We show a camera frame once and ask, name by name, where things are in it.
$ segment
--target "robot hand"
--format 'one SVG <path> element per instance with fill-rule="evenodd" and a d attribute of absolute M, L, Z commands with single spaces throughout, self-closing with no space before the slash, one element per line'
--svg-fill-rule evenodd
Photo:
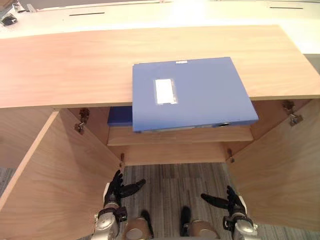
<path fill-rule="evenodd" d="M 118 170 L 112 181 L 106 185 L 103 209 L 95 217 L 95 229 L 91 240 L 113 240 L 119 233 L 119 223 L 126 221 L 127 209 L 121 206 L 121 199 L 135 194 L 146 183 L 142 179 L 136 183 L 123 185 L 123 174 Z"/>
<path fill-rule="evenodd" d="M 123 185 L 122 178 L 123 178 L 123 174 L 120 172 L 120 170 L 118 170 L 115 173 L 113 180 L 110 182 L 109 186 L 107 187 L 107 192 L 104 196 L 103 207 L 105 207 L 108 203 L 116 203 L 120 207 L 121 199 L 135 194 L 146 183 L 145 179 L 141 179 L 136 183 Z"/>
<path fill-rule="evenodd" d="M 226 193 L 228 200 L 205 193 L 201 194 L 201 198 L 210 205 L 228 210 L 229 216 L 223 217 L 223 228 L 231 232 L 233 240 L 259 240 L 257 227 L 247 216 L 243 198 L 238 196 L 230 186 L 227 186 Z"/>

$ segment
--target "cabinet door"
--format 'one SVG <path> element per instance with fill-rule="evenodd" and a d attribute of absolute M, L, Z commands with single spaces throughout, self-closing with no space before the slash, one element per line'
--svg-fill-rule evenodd
<path fill-rule="evenodd" d="M 119 159 L 88 129 L 53 112 L 0 199 L 0 239 L 75 240 L 94 230 Z"/>
<path fill-rule="evenodd" d="M 320 231 L 320 99 L 270 130 L 228 163 L 257 223 Z"/>

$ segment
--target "wooden shelf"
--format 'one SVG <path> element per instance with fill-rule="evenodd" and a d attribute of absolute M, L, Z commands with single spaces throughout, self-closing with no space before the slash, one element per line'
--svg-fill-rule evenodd
<path fill-rule="evenodd" d="M 108 146 L 144 144 L 192 144 L 252 141 L 250 126 L 193 128 L 186 130 L 135 133 L 132 127 L 110 127 Z"/>
<path fill-rule="evenodd" d="M 223 163 L 227 158 L 220 142 L 110 146 L 109 149 L 117 156 L 124 153 L 126 166 Z"/>

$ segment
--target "gray carpet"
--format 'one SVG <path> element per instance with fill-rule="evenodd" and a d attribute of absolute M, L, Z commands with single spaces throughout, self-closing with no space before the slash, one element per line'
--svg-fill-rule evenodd
<path fill-rule="evenodd" d="M 0 168 L 0 194 L 3 193 L 14 169 Z M 147 183 L 135 195 L 122 200 L 127 207 L 128 217 L 139 216 L 146 209 L 151 215 L 154 235 L 161 237 L 179 236 L 179 214 L 182 206 L 191 208 L 192 219 L 212 223 L 223 240 L 231 240 L 230 233 L 223 230 L 222 219 L 228 212 L 210 206 L 200 198 L 201 193 L 226 198 L 226 187 L 231 184 L 224 163 L 193 163 L 128 166 L 124 182 L 137 182 L 145 178 Z M 259 225 L 263 240 L 320 240 L 320 232 L 290 227 Z"/>

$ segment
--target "wooden cabinet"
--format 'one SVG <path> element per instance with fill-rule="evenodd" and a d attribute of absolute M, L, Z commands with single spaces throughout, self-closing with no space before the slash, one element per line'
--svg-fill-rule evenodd
<path fill-rule="evenodd" d="M 122 153 L 125 165 L 227 162 L 254 221 L 320 231 L 320 76 L 278 26 L 0 41 L 7 79 L 0 88 L 0 164 L 17 167 L 0 198 L 0 239 L 75 240 L 92 233 Z M 254 101 L 257 123 L 141 134 L 108 127 L 109 106 L 131 104 L 132 64 L 225 56 Z M 283 99 L 293 99 L 301 123 L 290 126 Z M 82 107 L 90 110 L 83 135 L 73 129 Z"/>
<path fill-rule="evenodd" d="M 0 198 L 0 239 L 75 240 L 91 233 L 119 159 L 67 109 L 44 123 Z"/>

